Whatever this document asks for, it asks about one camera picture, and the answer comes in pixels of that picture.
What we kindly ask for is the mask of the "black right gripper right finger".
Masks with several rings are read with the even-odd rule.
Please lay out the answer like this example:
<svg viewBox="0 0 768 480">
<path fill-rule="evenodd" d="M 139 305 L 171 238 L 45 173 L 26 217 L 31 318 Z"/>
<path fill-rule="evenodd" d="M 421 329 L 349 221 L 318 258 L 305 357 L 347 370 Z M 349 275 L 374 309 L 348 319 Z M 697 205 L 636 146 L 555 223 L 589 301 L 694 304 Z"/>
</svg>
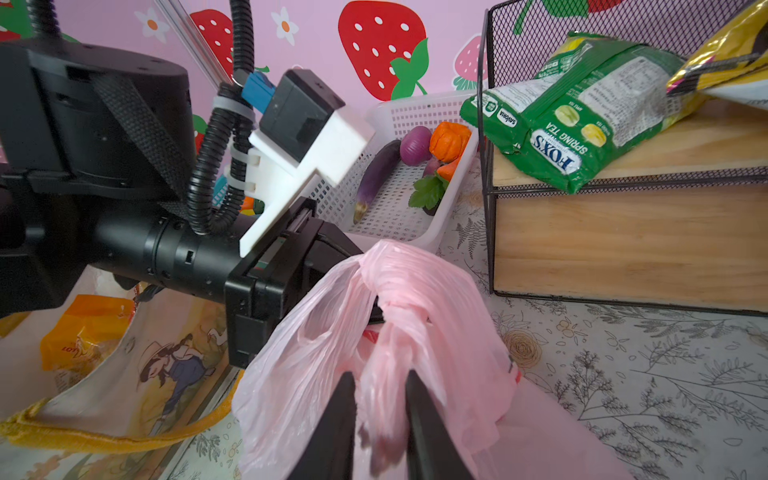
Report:
<svg viewBox="0 0 768 480">
<path fill-rule="evenodd" d="M 415 370 L 406 379 L 409 421 L 407 471 L 410 480 L 472 480 L 428 388 Z"/>
</svg>

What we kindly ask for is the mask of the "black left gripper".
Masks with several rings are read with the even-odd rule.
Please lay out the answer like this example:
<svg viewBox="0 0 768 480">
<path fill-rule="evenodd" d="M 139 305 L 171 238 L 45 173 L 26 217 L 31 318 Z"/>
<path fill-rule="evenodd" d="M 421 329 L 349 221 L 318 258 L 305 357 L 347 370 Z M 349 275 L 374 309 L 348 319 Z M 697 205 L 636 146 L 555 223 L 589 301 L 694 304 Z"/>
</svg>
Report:
<svg viewBox="0 0 768 480">
<path fill-rule="evenodd" d="M 182 196 L 194 161 L 186 70 L 63 39 L 1 45 L 1 312 L 59 307 L 87 266 L 226 308 L 230 362 L 357 246 L 301 198 L 247 254 L 252 219 L 196 234 Z"/>
</svg>

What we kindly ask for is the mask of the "pink plastic grocery bag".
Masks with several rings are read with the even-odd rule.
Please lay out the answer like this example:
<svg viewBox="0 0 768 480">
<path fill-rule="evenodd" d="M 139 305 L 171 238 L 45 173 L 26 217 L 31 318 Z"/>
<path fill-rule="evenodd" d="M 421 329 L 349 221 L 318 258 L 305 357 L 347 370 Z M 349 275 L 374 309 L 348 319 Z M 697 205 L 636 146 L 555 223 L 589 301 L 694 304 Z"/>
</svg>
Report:
<svg viewBox="0 0 768 480">
<path fill-rule="evenodd" d="M 629 475 L 525 378 L 465 271 L 382 240 L 334 266 L 246 368 L 232 403 L 244 478 L 288 477 L 345 373 L 355 383 L 357 479 L 405 477 L 410 373 L 425 384 L 476 479 Z"/>
</svg>

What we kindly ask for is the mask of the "yellow snack packet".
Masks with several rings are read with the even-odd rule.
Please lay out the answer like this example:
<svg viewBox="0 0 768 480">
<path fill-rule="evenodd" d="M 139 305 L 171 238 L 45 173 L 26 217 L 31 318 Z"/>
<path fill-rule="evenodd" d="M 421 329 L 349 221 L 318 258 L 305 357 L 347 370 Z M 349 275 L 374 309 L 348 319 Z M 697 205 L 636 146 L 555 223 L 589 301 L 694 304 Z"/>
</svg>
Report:
<svg viewBox="0 0 768 480">
<path fill-rule="evenodd" d="M 135 313 L 129 299 L 78 295 L 40 342 L 42 369 L 91 373 L 119 345 Z"/>
</svg>

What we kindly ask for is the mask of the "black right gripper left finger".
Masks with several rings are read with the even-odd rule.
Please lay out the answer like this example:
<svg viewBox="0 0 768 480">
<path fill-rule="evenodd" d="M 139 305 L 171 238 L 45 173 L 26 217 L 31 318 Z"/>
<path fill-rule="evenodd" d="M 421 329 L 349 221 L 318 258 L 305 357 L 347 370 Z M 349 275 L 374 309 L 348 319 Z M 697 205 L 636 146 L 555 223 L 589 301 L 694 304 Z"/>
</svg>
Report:
<svg viewBox="0 0 768 480">
<path fill-rule="evenodd" d="M 288 480 L 352 478 L 357 411 L 354 391 L 353 374 L 345 372 Z"/>
</svg>

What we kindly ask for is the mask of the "white canvas tote bag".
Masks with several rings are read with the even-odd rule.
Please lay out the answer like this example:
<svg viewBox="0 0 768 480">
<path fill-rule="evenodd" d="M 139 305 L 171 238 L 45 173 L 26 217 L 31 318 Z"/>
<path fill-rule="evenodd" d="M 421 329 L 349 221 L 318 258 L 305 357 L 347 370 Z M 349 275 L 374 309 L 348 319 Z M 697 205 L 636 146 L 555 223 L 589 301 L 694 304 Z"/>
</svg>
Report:
<svg viewBox="0 0 768 480">
<path fill-rule="evenodd" d="M 118 342 L 87 374 L 45 370 L 41 343 L 65 314 L 37 311 L 1 339 L 1 414 L 46 399 L 45 422 L 111 436 L 145 438 L 212 414 L 236 374 L 221 305 L 164 290 L 138 303 Z M 180 443 L 129 454 L 88 454 L 1 444 L 5 479 L 236 479 L 242 439 L 226 416 Z"/>
</svg>

